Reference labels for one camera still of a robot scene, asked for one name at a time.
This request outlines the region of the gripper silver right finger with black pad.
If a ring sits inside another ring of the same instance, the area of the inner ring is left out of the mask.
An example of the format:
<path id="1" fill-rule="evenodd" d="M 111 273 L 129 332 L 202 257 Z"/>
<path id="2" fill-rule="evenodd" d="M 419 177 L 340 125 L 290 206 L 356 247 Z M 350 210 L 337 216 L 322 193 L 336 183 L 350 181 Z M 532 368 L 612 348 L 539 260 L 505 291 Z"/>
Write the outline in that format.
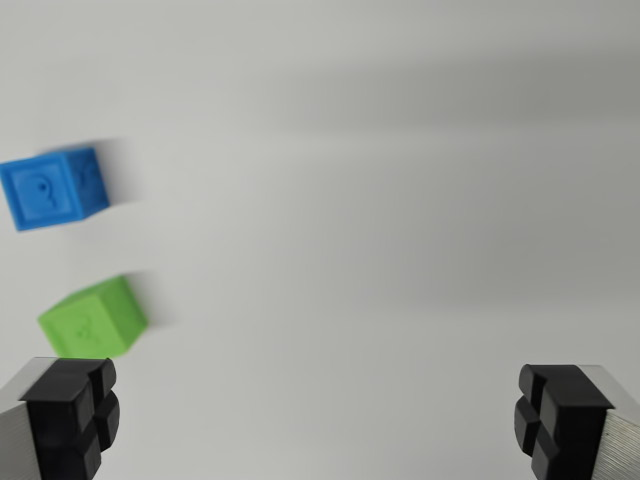
<path id="1" fill-rule="evenodd" d="M 599 365 L 524 365 L 514 432 L 538 479 L 637 479 L 639 402 Z"/>

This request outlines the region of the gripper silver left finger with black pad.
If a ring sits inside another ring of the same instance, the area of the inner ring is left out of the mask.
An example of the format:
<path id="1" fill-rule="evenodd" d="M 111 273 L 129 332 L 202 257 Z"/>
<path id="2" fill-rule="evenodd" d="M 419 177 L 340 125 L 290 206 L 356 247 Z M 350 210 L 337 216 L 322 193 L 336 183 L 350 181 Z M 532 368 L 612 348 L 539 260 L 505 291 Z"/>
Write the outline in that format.
<path id="1" fill-rule="evenodd" d="M 88 480 L 114 443 L 110 359 L 34 357 L 1 388 L 1 477 Z"/>

